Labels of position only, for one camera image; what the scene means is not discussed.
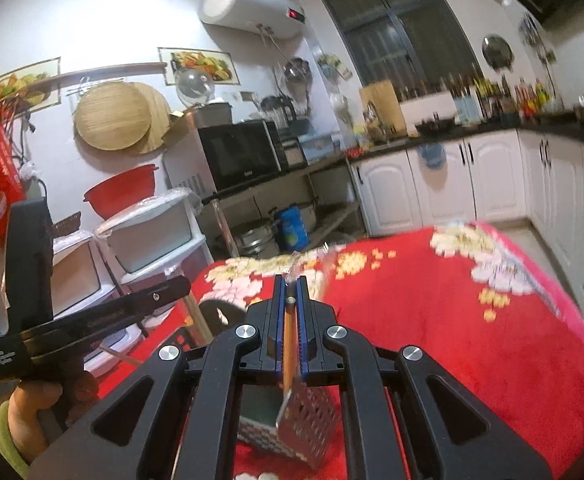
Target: window frame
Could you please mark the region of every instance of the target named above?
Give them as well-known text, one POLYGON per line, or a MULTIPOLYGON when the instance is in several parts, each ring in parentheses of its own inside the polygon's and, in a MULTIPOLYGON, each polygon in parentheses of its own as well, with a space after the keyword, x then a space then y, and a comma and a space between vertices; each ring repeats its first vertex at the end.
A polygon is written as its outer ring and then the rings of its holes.
POLYGON ((332 21, 336 25, 336 29, 339 32, 339 36, 341 37, 341 41, 345 45, 345 49, 346 49, 348 55, 350 56, 352 63, 354 63, 354 69, 357 72, 358 78, 360 79, 361 83, 364 86, 372 83, 372 82, 368 82, 367 78, 363 77, 363 75, 370 74, 370 69, 367 66, 361 66, 360 63, 357 61, 357 56, 355 56, 354 53, 352 52, 352 49, 350 47, 350 44, 349 44, 349 41, 348 41, 346 35, 348 33, 355 32, 359 28, 363 28, 367 25, 370 25, 371 23, 373 23, 376 20, 380 20, 383 18, 389 18, 390 22, 392 23, 392 25, 396 29, 397 33, 399 34, 400 40, 403 42, 403 45, 404 45, 406 52, 407 52, 406 60, 412 66, 412 69, 414 70, 417 79, 424 80, 424 81, 427 81, 429 83, 434 83, 433 81, 428 81, 428 77, 426 76, 425 70, 423 69, 423 66, 421 63, 421 59, 419 59, 418 53, 416 52, 416 49, 414 48, 412 40, 410 39, 410 37, 408 35, 408 31, 406 30, 405 25, 403 24, 403 20, 401 19, 402 14, 411 12, 413 10, 422 9, 423 7, 428 6, 428 5, 443 6, 444 9, 447 10, 451 19, 454 20, 454 24, 458 27, 458 30, 461 31, 460 37, 462 38, 462 41, 464 42, 464 46, 467 46, 467 48, 469 49, 469 52, 472 56, 472 60, 473 60, 474 66, 476 67, 476 71, 478 72, 478 75, 481 77, 483 76, 482 70, 480 69, 480 66, 478 63, 478 60, 476 59, 476 53, 474 52, 474 49, 472 48, 470 41, 467 39, 467 34, 466 34, 464 28, 459 23, 459 21, 456 17, 456 14, 454 13, 452 8, 450 7, 450 4, 448 4, 447 0, 400 0, 400 1, 394 2, 392 4, 390 4, 390 2, 388 2, 387 0, 381 0, 381 2, 385 6, 384 9, 370 10, 369 12, 367 12, 363 16, 361 16, 358 20, 356 20, 354 23, 349 23, 347 27, 343 27, 341 25, 341 22, 336 17, 336 12, 332 8, 331 4, 327 0, 321 0, 321 1, 322 1, 323 5, 325 6, 325 8, 328 10, 328 13, 329 13, 332 21))

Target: green sleeve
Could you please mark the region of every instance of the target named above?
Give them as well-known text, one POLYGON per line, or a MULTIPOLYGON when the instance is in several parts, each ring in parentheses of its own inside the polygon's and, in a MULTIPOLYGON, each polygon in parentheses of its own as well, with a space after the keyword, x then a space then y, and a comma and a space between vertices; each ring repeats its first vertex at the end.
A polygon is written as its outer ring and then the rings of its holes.
POLYGON ((22 478, 27 477, 30 468, 21 458, 10 436, 7 400, 0 407, 0 453, 22 478))

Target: round wooden cutting board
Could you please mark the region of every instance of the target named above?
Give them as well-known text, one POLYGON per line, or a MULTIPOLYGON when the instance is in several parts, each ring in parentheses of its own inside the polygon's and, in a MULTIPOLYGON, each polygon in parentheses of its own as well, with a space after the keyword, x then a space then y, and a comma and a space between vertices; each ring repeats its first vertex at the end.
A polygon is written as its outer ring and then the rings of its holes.
POLYGON ((150 128, 150 105, 139 90, 124 82, 91 88, 76 107, 74 124, 90 146, 109 152, 139 142, 150 128))
POLYGON ((134 146, 130 147, 130 153, 142 155, 150 153, 163 145, 163 136, 170 127, 170 105, 163 94, 156 88, 145 83, 131 83, 150 105, 152 123, 147 133, 134 146))

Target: window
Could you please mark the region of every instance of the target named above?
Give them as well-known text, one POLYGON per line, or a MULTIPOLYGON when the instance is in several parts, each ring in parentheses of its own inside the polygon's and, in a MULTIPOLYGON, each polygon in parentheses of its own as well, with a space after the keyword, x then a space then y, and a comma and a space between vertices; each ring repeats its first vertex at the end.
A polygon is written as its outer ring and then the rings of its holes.
POLYGON ((473 75, 476 58, 445 0, 324 0, 365 85, 431 88, 473 75))

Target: tiled floor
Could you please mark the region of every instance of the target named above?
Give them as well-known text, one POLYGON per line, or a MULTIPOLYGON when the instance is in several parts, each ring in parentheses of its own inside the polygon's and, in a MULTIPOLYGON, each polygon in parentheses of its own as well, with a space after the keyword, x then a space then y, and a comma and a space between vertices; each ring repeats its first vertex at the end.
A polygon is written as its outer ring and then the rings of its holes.
POLYGON ((551 261, 552 256, 548 255, 543 242, 539 240, 538 234, 532 226, 504 229, 501 232, 523 249, 524 253, 532 258, 546 274, 552 276, 556 280, 559 279, 558 273, 551 261))
POLYGON ((565 275, 550 249, 541 240, 540 235, 530 226, 501 229, 501 232, 517 244, 525 254, 536 262, 541 269, 550 277, 554 278, 569 295, 572 290, 565 279, 565 275))

